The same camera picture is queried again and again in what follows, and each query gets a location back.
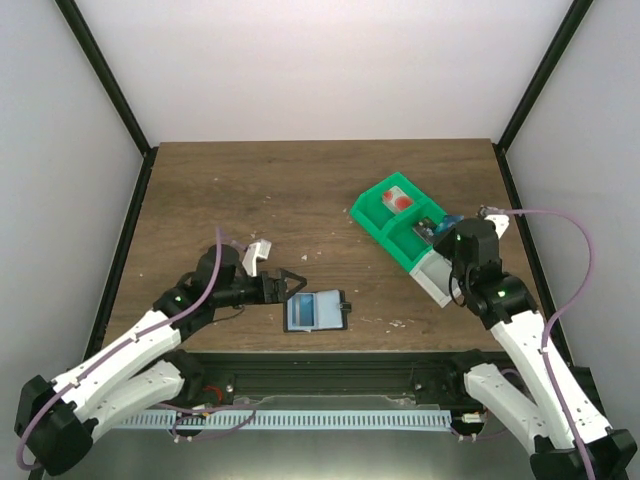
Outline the black card holder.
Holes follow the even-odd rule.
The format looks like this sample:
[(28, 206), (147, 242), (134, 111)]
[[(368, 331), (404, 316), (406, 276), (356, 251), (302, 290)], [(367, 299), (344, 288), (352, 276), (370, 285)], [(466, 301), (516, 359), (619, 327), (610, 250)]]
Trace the black card holder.
[(287, 326), (287, 306), (284, 306), (283, 330), (285, 333), (340, 331), (348, 328), (348, 316), (352, 312), (352, 304), (346, 299), (343, 290), (326, 290), (311, 293), (315, 296), (315, 327), (310, 330), (291, 330)]

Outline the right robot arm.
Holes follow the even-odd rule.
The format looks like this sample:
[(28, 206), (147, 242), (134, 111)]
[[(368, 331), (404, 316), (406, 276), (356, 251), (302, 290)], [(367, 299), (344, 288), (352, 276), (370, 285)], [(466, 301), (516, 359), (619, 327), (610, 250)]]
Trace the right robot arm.
[(499, 253), (502, 216), (463, 219), (440, 228), (434, 250), (451, 265), (454, 300), (478, 317), (519, 374), (516, 387), (500, 369), (471, 353), (465, 392), (519, 441), (537, 479), (615, 479), (638, 447), (626, 429), (598, 410), (550, 339), (525, 283), (504, 271)]

